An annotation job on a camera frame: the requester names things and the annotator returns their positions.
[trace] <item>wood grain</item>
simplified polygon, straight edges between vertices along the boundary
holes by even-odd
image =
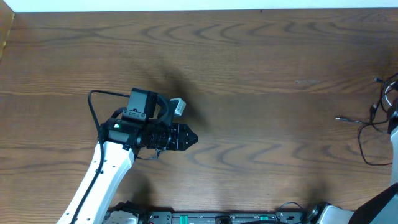
[[[182,97],[200,142],[137,161],[112,204],[355,209],[390,167],[362,161],[373,77],[398,71],[397,9],[17,14],[0,64],[0,223],[55,223],[93,154],[90,89]],[[104,120],[126,99],[96,95]],[[369,160],[391,160],[366,130]]]

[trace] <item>wooden table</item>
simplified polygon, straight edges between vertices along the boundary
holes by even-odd
[[[54,223],[93,155],[91,89],[182,97],[200,141],[136,161],[112,205],[355,209],[389,185],[357,124],[398,71],[398,10],[17,14],[0,64],[0,223]],[[95,95],[104,121],[125,98]],[[364,132],[370,161],[389,136]]]

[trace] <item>silver metal part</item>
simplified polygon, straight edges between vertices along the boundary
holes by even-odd
[[[105,219],[103,221],[103,224],[116,224],[116,223],[137,224],[138,218],[129,212],[115,211],[112,212],[109,217],[105,216]]]
[[[392,170],[391,170],[391,185],[398,182],[398,127],[392,130]]]
[[[352,211],[328,205],[319,216],[317,224],[348,224],[353,213]]]
[[[181,116],[182,113],[184,112],[186,103],[181,98],[174,98],[174,99],[171,99],[170,101],[178,101],[178,105],[174,111],[174,116],[175,117]]]

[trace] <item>white backdrop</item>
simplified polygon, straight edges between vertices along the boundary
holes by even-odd
[[[4,0],[14,12],[398,7],[398,0]]]

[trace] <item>bundle of cables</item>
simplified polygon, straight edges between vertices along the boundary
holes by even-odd
[[[375,129],[376,131],[378,131],[380,133],[388,134],[387,131],[382,131],[377,126],[379,126],[380,124],[387,123],[389,121],[389,119],[387,118],[386,120],[380,121],[380,122],[375,122],[374,120],[375,120],[376,114],[380,108],[383,110],[383,112],[387,113],[387,109],[384,106],[383,100],[385,100],[389,104],[389,106],[392,106],[392,104],[387,96],[392,90],[398,90],[398,80],[393,81],[393,79],[396,78],[397,76],[398,76],[398,73],[387,78],[386,80],[381,80],[380,78],[374,78],[374,81],[376,81],[378,83],[382,83],[382,86],[380,89],[380,95],[379,95],[379,99],[378,99],[377,103],[373,104],[372,107],[370,107],[370,109],[369,109],[369,112],[370,112],[369,121],[358,121],[358,120],[353,120],[353,119],[349,119],[349,118],[345,118],[345,117],[337,117],[336,118],[336,120],[338,120],[338,121],[347,121],[347,122],[362,124],[362,126],[358,129],[358,144],[359,144],[359,150],[361,151],[362,159],[369,166],[388,166],[388,165],[392,164],[391,162],[388,162],[385,164],[375,164],[375,163],[367,161],[364,156],[363,150],[362,150],[361,133],[364,128],[372,127],[373,129]]]

